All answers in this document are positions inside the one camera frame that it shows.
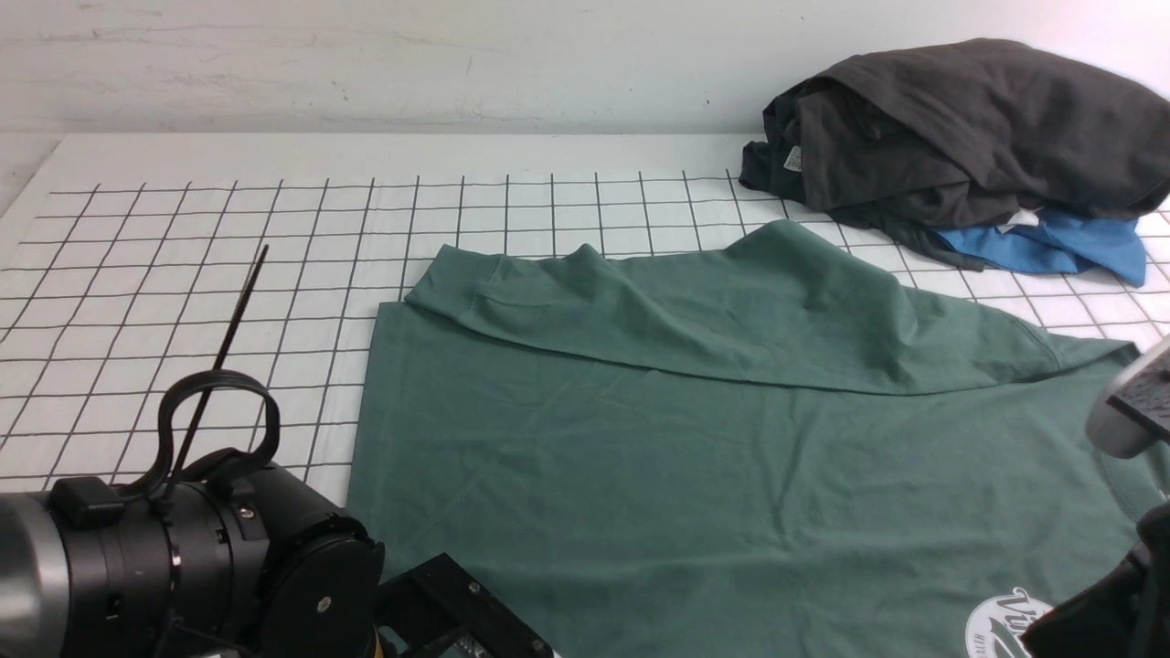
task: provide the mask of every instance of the white wall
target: white wall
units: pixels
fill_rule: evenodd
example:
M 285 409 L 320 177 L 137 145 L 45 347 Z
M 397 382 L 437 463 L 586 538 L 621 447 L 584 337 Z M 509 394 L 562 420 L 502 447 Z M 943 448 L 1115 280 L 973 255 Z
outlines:
M 0 131 L 753 131 L 851 54 L 973 36 L 1170 96 L 1170 0 L 0 0 Z

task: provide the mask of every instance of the white surface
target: white surface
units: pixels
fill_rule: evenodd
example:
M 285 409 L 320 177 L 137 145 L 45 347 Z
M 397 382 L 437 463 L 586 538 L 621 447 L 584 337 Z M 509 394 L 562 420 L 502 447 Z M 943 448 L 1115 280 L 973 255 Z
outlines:
M 58 135 L 0 132 L 0 214 L 8 210 L 58 142 Z
M 1164 0 L 5 4 L 0 130 L 742 132 L 849 55 L 1000 36 L 1170 95 Z
M 0 272 L 0 491 L 140 473 L 160 392 L 211 365 L 261 244 L 270 265 L 228 365 L 281 400 L 277 460 L 338 502 L 377 304 L 443 244 L 621 258 L 722 248 L 789 217 L 904 285 L 1053 331 L 1143 348 L 1170 333 L 1162 214 L 1140 225 L 1156 261 L 1141 290 L 1101 272 L 959 273 L 739 187 L 746 138 L 69 137 L 0 220 L 27 227 Z M 257 411 L 213 396 L 195 453 L 248 446 Z

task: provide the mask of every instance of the fabric fold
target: fabric fold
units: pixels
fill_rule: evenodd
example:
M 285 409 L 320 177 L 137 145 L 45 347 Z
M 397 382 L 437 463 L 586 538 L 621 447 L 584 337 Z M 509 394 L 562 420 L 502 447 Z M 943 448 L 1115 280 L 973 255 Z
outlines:
M 684 289 L 688 272 L 710 273 Z M 1124 349 L 902 287 L 792 221 L 724 251 L 526 261 L 443 247 L 406 297 L 491 338 L 756 384 L 922 395 L 1031 381 Z M 800 324 L 793 337 L 772 328 Z M 941 363 L 948 368 L 938 368 Z

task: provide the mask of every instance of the white table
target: white table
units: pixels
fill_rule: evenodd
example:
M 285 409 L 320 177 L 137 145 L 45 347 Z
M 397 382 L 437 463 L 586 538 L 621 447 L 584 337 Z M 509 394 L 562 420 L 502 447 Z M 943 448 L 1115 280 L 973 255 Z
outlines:
M 1141 224 L 1154 256 L 1141 290 L 1102 273 L 959 273 L 744 190 L 734 179 L 752 137 L 68 136 L 0 219 L 0 491 L 137 477 L 161 391 L 211 365 L 261 242 L 271 262 L 229 365 L 282 402 L 277 461 L 338 502 L 377 304 L 443 242 L 523 258 L 590 242 L 626 258 L 722 248 L 789 217 L 904 285 L 1053 331 L 1142 347 L 1170 333 L 1162 214 Z M 0 136 L 9 189 L 55 140 Z M 197 454 L 253 443 L 252 404 L 213 396 Z

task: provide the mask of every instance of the black metal bracket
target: black metal bracket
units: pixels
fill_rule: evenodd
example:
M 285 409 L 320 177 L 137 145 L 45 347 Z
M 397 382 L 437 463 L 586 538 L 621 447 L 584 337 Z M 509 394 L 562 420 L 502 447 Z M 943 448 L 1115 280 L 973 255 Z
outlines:
M 483 658 L 553 656 L 544 638 L 446 553 L 379 585 L 374 621 L 407 645 L 399 654 L 383 638 L 386 658 L 438 658 L 463 637 L 486 652 Z
M 1170 651 L 1170 503 L 1145 513 L 1137 522 L 1137 536 L 1149 550 L 1145 583 L 1134 595 L 1135 622 L 1130 656 L 1157 658 Z

